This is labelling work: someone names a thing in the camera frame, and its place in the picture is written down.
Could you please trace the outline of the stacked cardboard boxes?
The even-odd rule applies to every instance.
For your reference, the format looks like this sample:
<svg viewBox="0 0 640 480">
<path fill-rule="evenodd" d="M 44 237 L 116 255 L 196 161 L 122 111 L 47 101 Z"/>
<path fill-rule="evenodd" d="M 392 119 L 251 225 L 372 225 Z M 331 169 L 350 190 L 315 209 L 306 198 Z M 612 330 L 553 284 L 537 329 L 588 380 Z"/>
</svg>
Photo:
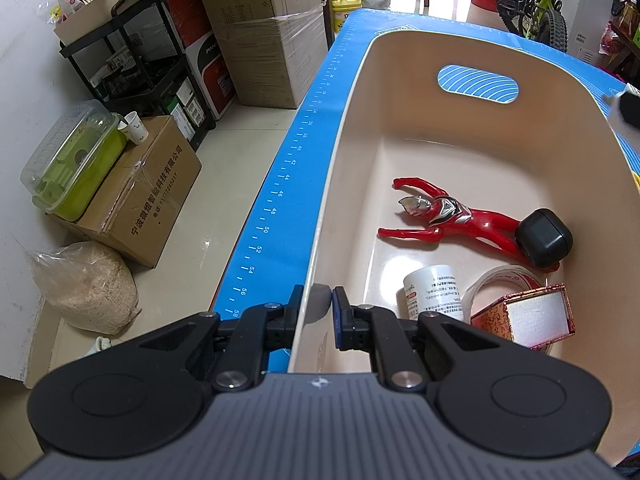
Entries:
<svg viewBox="0 0 640 480">
<path fill-rule="evenodd" d="M 323 0 L 202 0 L 240 102 L 294 108 L 328 53 Z"/>
</svg>

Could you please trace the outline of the beige plastic storage bin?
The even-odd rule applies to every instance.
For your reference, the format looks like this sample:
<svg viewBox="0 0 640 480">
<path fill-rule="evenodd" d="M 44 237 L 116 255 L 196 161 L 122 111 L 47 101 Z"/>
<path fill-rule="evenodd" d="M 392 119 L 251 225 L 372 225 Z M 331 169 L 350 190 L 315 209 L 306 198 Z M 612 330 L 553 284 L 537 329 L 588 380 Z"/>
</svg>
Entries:
<svg viewBox="0 0 640 480">
<path fill-rule="evenodd" d="M 639 192 L 587 87 L 561 67 L 488 41 L 400 30 L 359 63 L 337 128 L 306 276 L 357 304 L 406 308 L 411 272 L 446 264 L 460 288 L 506 264 L 483 244 L 386 242 L 403 229 L 398 177 L 523 219 L 546 207 L 574 237 L 552 282 L 575 333 L 552 353 L 600 379 L 613 415 L 598 451 L 622 460 L 639 437 Z"/>
</svg>

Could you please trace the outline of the white paper cup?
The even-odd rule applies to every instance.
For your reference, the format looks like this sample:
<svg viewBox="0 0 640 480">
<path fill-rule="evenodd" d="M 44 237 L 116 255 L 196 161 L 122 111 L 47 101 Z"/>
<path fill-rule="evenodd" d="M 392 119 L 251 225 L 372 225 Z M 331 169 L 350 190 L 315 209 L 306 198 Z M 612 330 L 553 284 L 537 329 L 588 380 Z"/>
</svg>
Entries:
<svg viewBox="0 0 640 480">
<path fill-rule="evenodd" d="M 130 112 L 119 118 L 118 130 L 136 145 L 141 145 L 149 136 L 149 130 L 137 112 Z"/>
</svg>

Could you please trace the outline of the black metal shelf rack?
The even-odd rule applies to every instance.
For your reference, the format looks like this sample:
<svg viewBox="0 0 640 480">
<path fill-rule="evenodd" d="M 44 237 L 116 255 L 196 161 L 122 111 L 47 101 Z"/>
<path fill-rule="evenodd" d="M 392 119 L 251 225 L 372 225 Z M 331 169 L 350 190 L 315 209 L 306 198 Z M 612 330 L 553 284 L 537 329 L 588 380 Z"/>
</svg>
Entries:
<svg viewBox="0 0 640 480">
<path fill-rule="evenodd" d="M 60 53 L 111 112 L 169 115 L 192 148 L 215 128 L 162 0 L 119 0 L 106 23 Z"/>
</svg>

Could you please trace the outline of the green lidded container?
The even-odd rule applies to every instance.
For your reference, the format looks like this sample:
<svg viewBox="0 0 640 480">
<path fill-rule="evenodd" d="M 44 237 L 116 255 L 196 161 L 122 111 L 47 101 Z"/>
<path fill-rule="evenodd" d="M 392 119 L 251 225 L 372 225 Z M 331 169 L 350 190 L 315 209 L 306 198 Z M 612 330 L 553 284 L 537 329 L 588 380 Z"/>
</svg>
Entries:
<svg viewBox="0 0 640 480">
<path fill-rule="evenodd" d="M 32 203 L 74 222 L 85 212 L 127 144 L 118 116 L 97 100 L 66 110 L 21 172 Z"/>
</svg>

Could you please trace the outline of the white pill bottle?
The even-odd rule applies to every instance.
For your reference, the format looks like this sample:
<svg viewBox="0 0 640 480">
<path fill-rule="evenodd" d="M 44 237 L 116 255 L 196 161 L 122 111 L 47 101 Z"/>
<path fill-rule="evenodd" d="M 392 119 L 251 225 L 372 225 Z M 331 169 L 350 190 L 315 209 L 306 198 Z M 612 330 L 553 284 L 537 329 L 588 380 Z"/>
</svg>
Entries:
<svg viewBox="0 0 640 480">
<path fill-rule="evenodd" d="M 446 264 L 426 266 L 404 278 L 404 292 L 410 320 L 434 311 L 462 321 L 464 318 L 454 271 Z"/>
</svg>

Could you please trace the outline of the red ultraman figure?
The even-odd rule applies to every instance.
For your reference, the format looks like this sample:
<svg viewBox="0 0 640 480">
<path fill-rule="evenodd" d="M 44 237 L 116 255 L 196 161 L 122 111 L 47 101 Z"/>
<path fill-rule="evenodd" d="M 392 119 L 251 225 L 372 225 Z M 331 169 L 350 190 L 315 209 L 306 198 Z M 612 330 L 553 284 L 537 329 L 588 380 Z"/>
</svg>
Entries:
<svg viewBox="0 0 640 480">
<path fill-rule="evenodd" d="M 500 212 L 475 209 L 452 197 L 443 188 L 418 177 L 393 180 L 393 188 L 416 188 L 422 194 L 409 195 L 399 203 L 408 216 L 420 224 L 420 229 L 378 229 L 379 238 L 420 240 L 439 244 L 446 236 L 465 236 L 494 248 L 503 255 L 531 268 L 544 272 L 559 269 L 556 259 L 549 263 L 534 263 L 516 242 L 516 228 L 520 222 Z"/>
</svg>

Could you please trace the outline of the green black bicycle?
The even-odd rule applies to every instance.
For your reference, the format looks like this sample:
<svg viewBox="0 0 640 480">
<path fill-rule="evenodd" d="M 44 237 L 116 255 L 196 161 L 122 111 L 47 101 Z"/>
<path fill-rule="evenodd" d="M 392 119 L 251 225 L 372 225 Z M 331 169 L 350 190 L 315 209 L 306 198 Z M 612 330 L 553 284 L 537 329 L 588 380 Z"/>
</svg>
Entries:
<svg viewBox="0 0 640 480">
<path fill-rule="evenodd" d="M 567 24 L 561 0 L 496 0 L 496 3 L 509 32 L 567 51 Z"/>
</svg>

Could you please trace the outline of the tape roll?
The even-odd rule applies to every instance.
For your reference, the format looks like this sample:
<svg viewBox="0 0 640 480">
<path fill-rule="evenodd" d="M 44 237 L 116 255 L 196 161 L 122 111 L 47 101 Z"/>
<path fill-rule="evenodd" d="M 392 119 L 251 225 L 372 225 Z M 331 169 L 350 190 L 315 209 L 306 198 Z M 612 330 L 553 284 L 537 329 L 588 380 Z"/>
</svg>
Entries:
<svg viewBox="0 0 640 480">
<path fill-rule="evenodd" d="M 465 323 L 471 323 L 472 304 L 477 293 L 483 287 L 495 283 L 508 283 L 515 286 L 519 292 L 542 286 L 541 279 L 524 266 L 514 266 L 513 264 L 496 266 L 482 274 L 463 294 L 461 307 Z"/>
</svg>

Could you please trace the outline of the yellow oil jug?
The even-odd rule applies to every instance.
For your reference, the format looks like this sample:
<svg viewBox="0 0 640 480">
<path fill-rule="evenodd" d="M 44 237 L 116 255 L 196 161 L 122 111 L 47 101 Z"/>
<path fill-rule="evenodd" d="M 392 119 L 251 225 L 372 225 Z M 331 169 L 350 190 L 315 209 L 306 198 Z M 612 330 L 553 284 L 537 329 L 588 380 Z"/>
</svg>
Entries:
<svg viewBox="0 0 640 480">
<path fill-rule="evenodd" d="M 349 14 L 362 8 L 362 0 L 330 0 L 333 32 L 337 35 Z"/>
</svg>

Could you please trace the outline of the bag of grain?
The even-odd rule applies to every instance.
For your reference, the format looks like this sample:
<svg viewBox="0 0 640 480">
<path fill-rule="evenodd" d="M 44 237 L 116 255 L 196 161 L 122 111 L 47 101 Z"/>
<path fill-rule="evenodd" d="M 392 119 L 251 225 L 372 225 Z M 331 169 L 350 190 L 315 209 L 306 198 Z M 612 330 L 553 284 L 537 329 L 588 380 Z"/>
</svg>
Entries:
<svg viewBox="0 0 640 480">
<path fill-rule="evenodd" d="M 140 313 L 134 278 L 112 248 L 79 242 L 26 257 L 43 299 L 80 330 L 117 335 Z"/>
</svg>

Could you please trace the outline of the cardboard box on floor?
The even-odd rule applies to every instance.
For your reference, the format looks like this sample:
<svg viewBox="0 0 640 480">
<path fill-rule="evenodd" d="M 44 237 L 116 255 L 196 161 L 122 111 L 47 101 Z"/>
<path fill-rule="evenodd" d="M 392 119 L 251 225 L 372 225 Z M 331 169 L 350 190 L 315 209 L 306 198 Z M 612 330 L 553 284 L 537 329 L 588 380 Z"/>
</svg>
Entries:
<svg viewBox="0 0 640 480">
<path fill-rule="evenodd" d="M 129 143 L 70 232 L 155 268 L 202 165 L 170 116 L 145 118 L 148 138 Z"/>
</svg>

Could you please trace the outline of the red patterned gift box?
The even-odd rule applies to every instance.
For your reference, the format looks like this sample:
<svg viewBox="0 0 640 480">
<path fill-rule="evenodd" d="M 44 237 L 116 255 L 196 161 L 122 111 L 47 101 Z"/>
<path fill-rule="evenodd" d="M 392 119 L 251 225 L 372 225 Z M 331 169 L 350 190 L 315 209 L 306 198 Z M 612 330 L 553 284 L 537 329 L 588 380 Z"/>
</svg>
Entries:
<svg viewBox="0 0 640 480">
<path fill-rule="evenodd" d="M 564 284 L 504 295 L 473 314 L 471 325 L 534 350 L 547 348 L 575 333 Z"/>
</svg>

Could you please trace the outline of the black earbuds case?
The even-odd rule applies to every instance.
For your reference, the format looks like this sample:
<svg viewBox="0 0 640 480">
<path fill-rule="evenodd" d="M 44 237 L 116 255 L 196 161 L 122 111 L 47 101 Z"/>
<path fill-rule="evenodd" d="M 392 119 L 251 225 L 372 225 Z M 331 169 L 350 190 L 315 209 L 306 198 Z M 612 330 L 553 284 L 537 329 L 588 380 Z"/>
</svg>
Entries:
<svg viewBox="0 0 640 480">
<path fill-rule="evenodd" d="M 548 208 L 539 208 L 523 219 L 514 233 L 526 261 L 539 270 L 555 271 L 573 248 L 573 235 Z"/>
</svg>

